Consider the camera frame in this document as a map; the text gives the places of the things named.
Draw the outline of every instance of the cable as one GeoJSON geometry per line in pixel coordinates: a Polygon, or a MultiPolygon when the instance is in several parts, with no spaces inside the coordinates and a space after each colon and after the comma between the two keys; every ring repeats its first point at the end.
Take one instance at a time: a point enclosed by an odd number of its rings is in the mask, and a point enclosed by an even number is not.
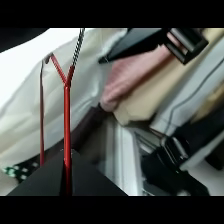
{"type": "Polygon", "coordinates": [[[167,135],[167,132],[170,128],[170,124],[172,123],[172,119],[173,119],[173,115],[174,115],[174,111],[175,109],[177,109],[178,107],[182,106],[183,104],[185,104],[187,101],[189,101],[193,96],[195,96],[195,94],[201,89],[201,87],[205,84],[205,82],[210,78],[210,76],[219,68],[219,66],[224,62],[224,57],[222,58],[222,60],[212,69],[212,71],[210,71],[208,73],[208,75],[203,79],[203,81],[200,83],[200,85],[196,88],[196,90],[190,94],[185,100],[183,100],[182,102],[178,103],[176,106],[174,106],[170,112],[170,116],[169,116],[169,120],[168,120],[168,124],[166,126],[166,129],[164,131],[164,135],[167,135]]]}

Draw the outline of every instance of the pink cloth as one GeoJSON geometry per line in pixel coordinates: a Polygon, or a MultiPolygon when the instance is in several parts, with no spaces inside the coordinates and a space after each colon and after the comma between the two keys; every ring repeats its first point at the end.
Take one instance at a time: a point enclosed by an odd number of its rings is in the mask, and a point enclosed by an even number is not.
{"type": "Polygon", "coordinates": [[[154,51],[114,62],[100,100],[102,108],[108,112],[115,110],[120,99],[170,55],[165,46],[159,46],[154,51]]]}

